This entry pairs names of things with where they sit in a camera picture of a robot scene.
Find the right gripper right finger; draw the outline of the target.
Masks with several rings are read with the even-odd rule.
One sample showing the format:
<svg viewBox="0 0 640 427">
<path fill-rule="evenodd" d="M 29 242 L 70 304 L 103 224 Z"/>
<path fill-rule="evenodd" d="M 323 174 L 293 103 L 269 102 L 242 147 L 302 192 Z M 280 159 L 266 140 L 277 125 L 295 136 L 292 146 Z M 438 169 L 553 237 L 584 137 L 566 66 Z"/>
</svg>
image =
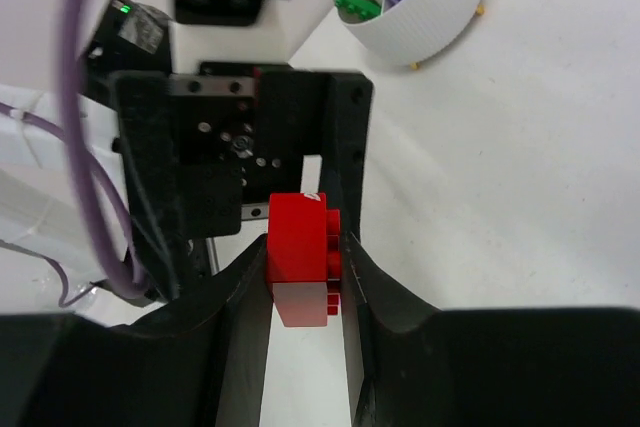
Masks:
<svg viewBox="0 0 640 427">
<path fill-rule="evenodd" d="M 342 239 L 355 426 L 635 426 L 632 308 L 441 310 Z"/>
</svg>

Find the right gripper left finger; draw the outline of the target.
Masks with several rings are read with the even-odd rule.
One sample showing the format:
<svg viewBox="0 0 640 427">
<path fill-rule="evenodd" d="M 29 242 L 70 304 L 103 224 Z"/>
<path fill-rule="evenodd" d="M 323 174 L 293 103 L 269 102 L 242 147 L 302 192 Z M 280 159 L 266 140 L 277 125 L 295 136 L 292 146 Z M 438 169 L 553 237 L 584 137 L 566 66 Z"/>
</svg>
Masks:
<svg viewBox="0 0 640 427">
<path fill-rule="evenodd" d="M 1 320 L 5 426 L 256 426 L 272 300 L 266 240 L 130 325 Z"/>
</svg>

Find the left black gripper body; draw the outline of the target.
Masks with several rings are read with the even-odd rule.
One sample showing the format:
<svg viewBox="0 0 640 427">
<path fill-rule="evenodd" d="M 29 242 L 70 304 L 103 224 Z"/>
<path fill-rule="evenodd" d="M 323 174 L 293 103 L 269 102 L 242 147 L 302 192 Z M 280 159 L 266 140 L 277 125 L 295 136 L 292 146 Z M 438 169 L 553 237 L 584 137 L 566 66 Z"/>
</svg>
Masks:
<svg viewBox="0 0 640 427">
<path fill-rule="evenodd" d="M 134 256 L 151 297 L 177 297 L 211 274 L 209 238 L 263 219 L 275 193 L 301 189 L 308 156 L 319 189 L 360 230 L 374 87 L 357 71 L 204 62 L 171 70 L 169 19 L 107 0 L 84 51 L 85 95 L 116 114 Z"/>
</svg>

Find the red lego brick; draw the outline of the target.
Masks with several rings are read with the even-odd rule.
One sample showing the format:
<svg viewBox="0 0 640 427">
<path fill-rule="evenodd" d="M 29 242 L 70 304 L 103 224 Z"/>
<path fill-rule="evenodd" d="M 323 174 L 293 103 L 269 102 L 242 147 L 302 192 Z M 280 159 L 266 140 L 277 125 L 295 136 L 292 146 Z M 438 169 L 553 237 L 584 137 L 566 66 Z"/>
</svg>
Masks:
<svg viewBox="0 0 640 427">
<path fill-rule="evenodd" d="M 340 211 L 325 194 L 270 197 L 266 280 L 285 327 L 325 327 L 339 313 L 340 237 Z"/>
</svg>

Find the dark green lego plate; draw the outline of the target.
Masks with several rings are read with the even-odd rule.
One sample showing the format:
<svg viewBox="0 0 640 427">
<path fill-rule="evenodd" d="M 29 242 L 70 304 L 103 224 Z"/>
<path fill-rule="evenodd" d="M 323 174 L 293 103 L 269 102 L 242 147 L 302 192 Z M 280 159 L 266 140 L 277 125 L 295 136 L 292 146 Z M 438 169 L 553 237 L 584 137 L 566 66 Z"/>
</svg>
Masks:
<svg viewBox="0 0 640 427">
<path fill-rule="evenodd" d="M 372 0 L 334 0 L 337 9 L 350 15 L 356 15 L 363 21 L 368 21 L 381 15 L 379 4 Z"/>
</svg>

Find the white round divided container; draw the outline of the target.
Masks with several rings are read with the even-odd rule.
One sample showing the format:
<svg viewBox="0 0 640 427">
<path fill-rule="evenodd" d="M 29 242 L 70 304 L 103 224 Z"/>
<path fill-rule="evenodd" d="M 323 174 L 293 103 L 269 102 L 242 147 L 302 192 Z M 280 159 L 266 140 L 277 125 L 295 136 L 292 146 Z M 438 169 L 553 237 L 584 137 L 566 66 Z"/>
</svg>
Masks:
<svg viewBox="0 0 640 427">
<path fill-rule="evenodd" d="M 442 51 L 482 7 L 482 0 L 372 1 L 382 12 L 368 21 L 336 10 L 366 50 L 394 66 L 416 66 Z"/>
</svg>

